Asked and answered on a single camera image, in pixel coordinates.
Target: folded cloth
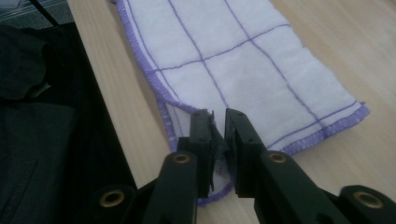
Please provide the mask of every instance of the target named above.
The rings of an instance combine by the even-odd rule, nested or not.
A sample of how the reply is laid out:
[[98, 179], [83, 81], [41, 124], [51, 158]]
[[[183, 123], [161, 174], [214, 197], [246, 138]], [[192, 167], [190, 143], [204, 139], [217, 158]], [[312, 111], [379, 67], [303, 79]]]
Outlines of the folded cloth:
[[[117, 6], [172, 149], [201, 108], [215, 112], [220, 130], [225, 108], [243, 111], [268, 149], [289, 154], [369, 114], [268, 0], [118, 0]], [[209, 201], [231, 188], [221, 167]]]

